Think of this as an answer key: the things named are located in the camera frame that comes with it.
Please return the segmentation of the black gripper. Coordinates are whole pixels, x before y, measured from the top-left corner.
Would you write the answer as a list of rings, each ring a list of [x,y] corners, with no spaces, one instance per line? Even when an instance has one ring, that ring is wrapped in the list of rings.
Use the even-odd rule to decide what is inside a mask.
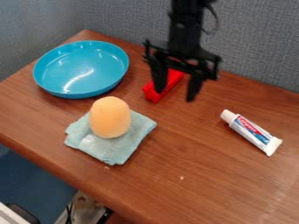
[[[161,94],[167,86],[169,69],[190,74],[187,102],[195,100],[206,79],[218,79],[221,56],[201,45],[202,25],[171,22],[166,43],[145,41],[145,60],[151,67],[154,90]]]

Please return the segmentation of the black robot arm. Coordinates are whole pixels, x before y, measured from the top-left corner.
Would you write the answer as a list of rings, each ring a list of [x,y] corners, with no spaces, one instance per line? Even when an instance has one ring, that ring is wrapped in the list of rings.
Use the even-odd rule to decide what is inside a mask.
[[[186,101],[191,102],[206,80],[217,80],[222,57],[202,48],[202,33],[219,29],[219,18],[213,4],[217,0],[173,0],[169,14],[170,33],[165,45],[147,39],[145,61],[151,69],[151,82],[143,87],[145,98],[158,103],[174,86],[190,75]]]

